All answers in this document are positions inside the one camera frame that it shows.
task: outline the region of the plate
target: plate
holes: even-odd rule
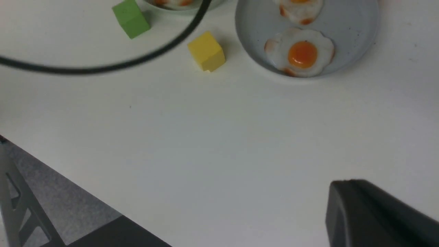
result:
[[[335,56],[320,75],[329,75],[360,59],[378,32],[377,0],[325,0],[322,11],[309,25],[296,25],[282,17],[272,0],[238,0],[235,27],[248,55],[267,70],[283,76],[267,59],[265,42],[289,27],[314,29],[323,33],[335,45]]]
[[[218,7],[224,0],[212,0],[212,2],[209,5],[209,10],[212,10],[216,7]],[[201,6],[202,0],[194,0],[192,4],[188,6],[181,6],[181,7],[169,7],[169,6],[156,6],[154,0],[145,0],[146,3],[148,3],[153,9],[156,9],[158,11],[163,11],[171,14],[178,14],[178,15],[194,15],[197,13],[198,9]]]

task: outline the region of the chair leg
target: chair leg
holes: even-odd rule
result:
[[[18,197],[11,198],[8,180],[17,190]],[[65,247],[52,222],[2,145],[0,145],[0,206],[10,247],[23,247],[38,226],[45,233],[50,246]],[[22,226],[27,209],[31,212],[31,216]]]

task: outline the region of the egg white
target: egg white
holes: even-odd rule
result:
[[[288,61],[290,48],[300,41],[310,42],[317,48],[316,62],[306,69],[293,66]],[[322,73],[323,69],[331,63],[335,54],[334,44],[322,33],[299,28],[289,28],[276,34],[273,38],[267,40],[264,50],[267,58],[276,69],[295,77],[312,77]]]
[[[281,15],[295,24],[312,23],[323,8],[323,0],[309,0],[304,3],[293,3],[290,0],[273,0],[279,7]]]

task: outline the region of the toy fried egg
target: toy fried egg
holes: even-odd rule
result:
[[[293,77],[320,74],[335,55],[332,41],[315,30],[289,28],[267,40],[264,47],[272,65]]]
[[[323,0],[273,0],[281,15],[295,24],[308,25],[319,15]]]

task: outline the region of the black object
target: black object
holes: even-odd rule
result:
[[[67,247],[171,247],[125,216],[102,226]]]
[[[334,181],[326,227],[331,247],[439,247],[439,223],[365,180]]]
[[[121,70],[121,69],[127,69],[129,67],[133,67],[145,62],[148,62],[154,58],[157,58],[166,52],[172,50],[174,47],[176,47],[178,44],[183,42],[194,30],[197,28],[197,26],[200,24],[201,20],[204,18],[204,15],[206,14],[207,10],[209,9],[210,2],[212,0],[203,0],[201,3],[201,6],[195,15],[194,19],[189,23],[187,28],[174,40],[167,43],[165,46],[163,46],[160,49],[157,49],[151,53],[148,53],[146,55],[143,55],[141,57],[127,60],[124,62],[116,63],[116,64],[110,64],[110,65],[104,65],[104,66],[97,66],[97,67],[86,67],[86,68],[71,68],[71,67],[52,67],[47,65],[41,65],[36,63],[29,63],[24,61],[19,61],[11,58],[6,58],[3,56],[0,56],[0,65],[16,68],[16,69],[22,69],[22,70],[28,70],[33,72],[41,72],[41,73],[47,73],[47,74],[58,74],[58,75],[92,75],[92,74],[100,74],[100,73],[107,73],[111,71]]]
[[[0,135],[0,144],[6,143],[6,142],[7,142],[6,138],[4,138],[3,136]]]

